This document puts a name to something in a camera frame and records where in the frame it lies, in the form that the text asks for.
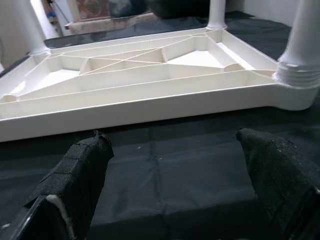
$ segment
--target black mat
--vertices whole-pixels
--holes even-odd
[[[201,21],[162,20],[133,30],[152,34],[205,26]],[[227,24],[231,33],[275,59],[284,51],[290,31],[259,19],[228,18]],[[317,159],[320,97],[299,112],[262,107],[102,129],[111,138],[115,158],[109,163],[88,239],[276,240],[248,177],[235,138],[238,128],[286,137]],[[90,133],[0,143],[0,225],[10,222],[70,145]]]

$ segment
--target white cylindrical leg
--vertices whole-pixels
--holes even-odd
[[[12,12],[18,20],[30,54],[50,51],[44,43],[45,35],[30,0],[11,0],[10,2],[12,4]]]
[[[287,49],[275,80],[297,88],[320,85],[320,0],[300,0]]]
[[[206,27],[209,30],[225,29],[226,0],[211,0],[209,23]]]

